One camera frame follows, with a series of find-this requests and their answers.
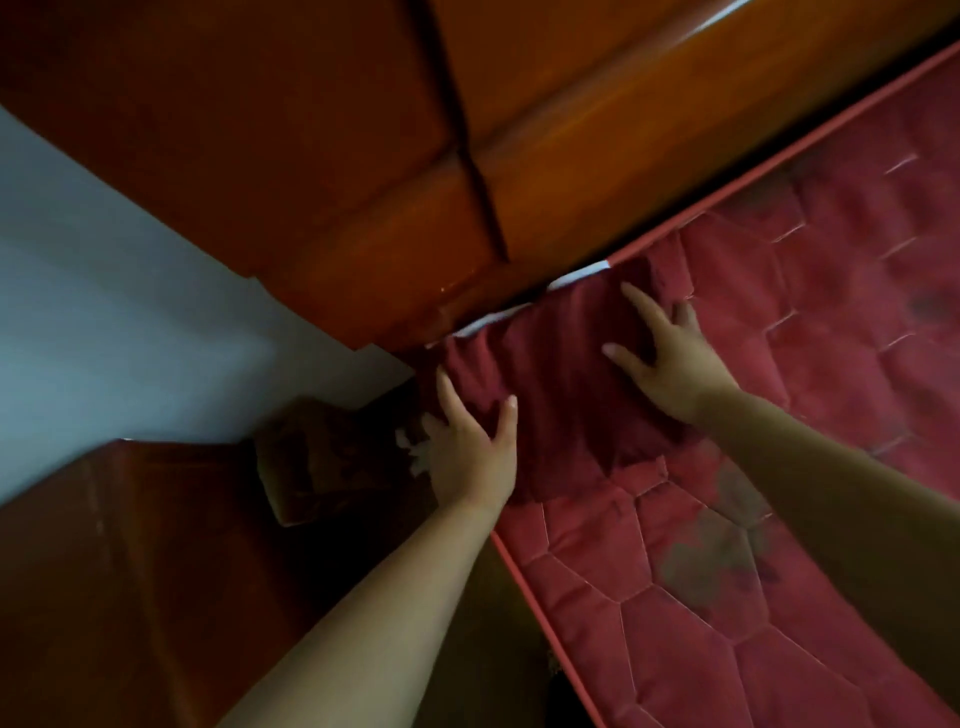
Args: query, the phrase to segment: red mattress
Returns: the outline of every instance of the red mattress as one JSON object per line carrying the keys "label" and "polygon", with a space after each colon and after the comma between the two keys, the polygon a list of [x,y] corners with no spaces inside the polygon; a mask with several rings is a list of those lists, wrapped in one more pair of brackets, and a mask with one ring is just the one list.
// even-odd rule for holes
{"label": "red mattress", "polygon": [[[611,259],[692,296],[745,389],[953,497],[957,50]],[[494,540],[598,725],[960,726],[710,442]]]}

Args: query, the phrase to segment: polished wood surface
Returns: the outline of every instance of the polished wood surface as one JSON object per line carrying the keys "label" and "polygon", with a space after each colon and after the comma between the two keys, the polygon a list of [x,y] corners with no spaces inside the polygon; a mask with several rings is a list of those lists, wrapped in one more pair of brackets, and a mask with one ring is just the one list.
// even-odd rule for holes
{"label": "polished wood surface", "polygon": [[470,136],[482,139],[631,40],[710,0],[430,0]]}
{"label": "polished wood surface", "polygon": [[719,12],[664,27],[473,150],[511,260],[599,250],[912,48],[960,2],[741,0]]}
{"label": "polished wood surface", "polygon": [[300,639],[321,611],[251,455],[118,441],[0,508],[5,724],[213,728]]}
{"label": "polished wood surface", "polygon": [[451,156],[261,280],[307,321],[358,349],[449,298],[498,259],[468,175]]}
{"label": "polished wood surface", "polygon": [[451,144],[403,0],[7,0],[0,104],[250,275]]}

